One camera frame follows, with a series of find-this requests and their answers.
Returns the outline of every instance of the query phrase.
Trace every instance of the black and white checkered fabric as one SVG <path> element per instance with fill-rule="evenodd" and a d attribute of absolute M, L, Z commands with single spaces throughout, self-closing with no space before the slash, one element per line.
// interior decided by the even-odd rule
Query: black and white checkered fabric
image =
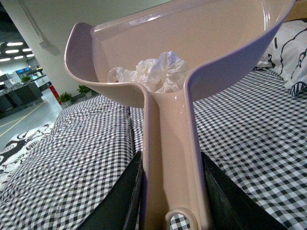
<path fill-rule="evenodd" d="M 0 229 L 76 229 L 132 159 L 129 108 L 98 96 L 65 109 L 0 193 Z"/>
<path fill-rule="evenodd" d="M 181 214 L 175 214 L 171 218 L 170 230 L 188 230 L 190 229 L 190 223 L 187 218 Z"/>
<path fill-rule="evenodd" d="M 130 107 L 134 151 L 143 151 L 143 109 Z"/>
<path fill-rule="evenodd" d="M 194 103 L 201 150 L 290 230 L 307 229 L 306 104 L 263 70 Z"/>

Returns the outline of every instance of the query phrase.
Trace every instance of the potted plant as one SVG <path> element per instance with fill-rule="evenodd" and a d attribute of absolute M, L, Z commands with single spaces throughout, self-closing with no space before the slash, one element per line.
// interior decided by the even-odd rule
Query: potted plant
<path fill-rule="evenodd" d="M 59 104 L 61 105 L 62 109 L 71 105 L 72 95 L 70 93 L 64 92 L 59 96 Z"/>
<path fill-rule="evenodd" d="M 31 77 L 30 77 L 29 75 L 23 76 L 23 77 L 21 78 L 21 82 L 22 82 L 23 84 L 25 84 L 25 83 L 29 84 L 29 83 L 31 82 Z"/>
<path fill-rule="evenodd" d="M 79 85 L 78 92 L 85 95 L 87 98 L 92 96 L 92 90 L 85 85 Z"/>

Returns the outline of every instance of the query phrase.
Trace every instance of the green plant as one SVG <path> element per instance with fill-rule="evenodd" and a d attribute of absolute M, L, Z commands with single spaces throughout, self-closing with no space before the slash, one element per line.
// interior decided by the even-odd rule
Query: green plant
<path fill-rule="evenodd" d="M 86 94 L 86 93 L 88 93 L 88 92 L 90 92 L 90 91 L 91 91 L 91 89 L 88 88 L 87 86 L 85 86 L 85 85 L 79 85 L 78 92 L 79 92 L 80 94 Z"/>
<path fill-rule="evenodd" d="M 31 80 L 31 77 L 30 77 L 29 75 L 23 76 L 23 77 L 21 78 L 21 82 L 22 82 L 22 83 L 26 83 L 27 81 L 30 81 L 30 80 Z"/>
<path fill-rule="evenodd" d="M 64 103 L 71 99 L 72 99 L 72 95 L 70 93 L 64 92 L 59 96 L 58 101 L 61 103 Z"/>

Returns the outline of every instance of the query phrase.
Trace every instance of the yellow floor line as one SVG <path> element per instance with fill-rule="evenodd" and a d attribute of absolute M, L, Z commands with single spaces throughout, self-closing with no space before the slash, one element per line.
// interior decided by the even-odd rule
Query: yellow floor line
<path fill-rule="evenodd" d="M 19 119 L 21 119 L 21 118 L 23 118 L 23 117 L 24 117 L 24 116 L 19 117 L 18 119 L 12 120 L 12 121 L 10 121 L 10 122 L 8 122 L 8 123 L 5 123 L 4 125 L 0 126 L 0 128 L 3 127 L 3 126 L 8 125 L 8 124 L 10 124 L 10 123 L 12 123 L 12 122 L 14 122 L 14 121 L 18 121 Z"/>
<path fill-rule="evenodd" d="M 20 121 L 18 121 L 18 122 L 16 122 L 14 125 L 12 125 L 10 128 L 8 128 L 4 133 L 2 133 L 1 135 L 0 135 L 0 137 L 2 137 L 4 134 L 6 134 L 9 130 L 11 130 L 14 126 L 16 126 L 18 123 L 20 123 L 22 120 L 24 120 L 27 116 L 29 116 L 31 113 L 33 113 L 36 109 L 38 109 L 39 107 L 41 107 L 46 101 L 48 101 L 51 97 L 53 97 L 53 95 L 52 96 L 50 96 L 50 97 L 48 97 L 45 101 L 43 101 L 43 103 L 41 103 L 38 107 L 36 107 L 34 110 L 32 110 L 31 112 L 29 112 L 27 115 L 25 115 L 25 116 L 23 116 L 22 118 L 21 118 L 21 120 Z"/>

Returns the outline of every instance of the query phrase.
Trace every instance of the black and white patterned fabric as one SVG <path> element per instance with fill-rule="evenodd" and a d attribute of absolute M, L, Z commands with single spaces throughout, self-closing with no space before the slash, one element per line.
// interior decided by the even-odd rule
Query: black and white patterned fabric
<path fill-rule="evenodd" d="M 131 126 L 133 131 L 134 151 L 143 150 L 143 109 L 130 108 Z"/>
<path fill-rule="evenodd" d="M 54 122 L 13 136 L 0 152 L 0 191 L 14 171 L 25 161 L 32 149 L 51 133 Z"/>
<path fill-rule="evenodd" d="M 307 87 L 307 21 L 283 23 L 258 67 L 272 68 L 293 96 Z"/>
<path fill-rule="evenodd" d="M 190 229 L 190 223 L 185 216 L 181 214 L 175 214 L 171 218 L 170 230 L 188 230 Z"/>
<path fill-rule="evenodd" d="M 292 97 L 268 71 L 194 103 L 200 147 L 276 220 L 307 229 L 307 91 Z"/>
<path fill-rule="evenodd" d="M 0 192 L 0 229 L 76 229 L 132 159 L 129 108 L 103 96 L 66 108 Z"/>

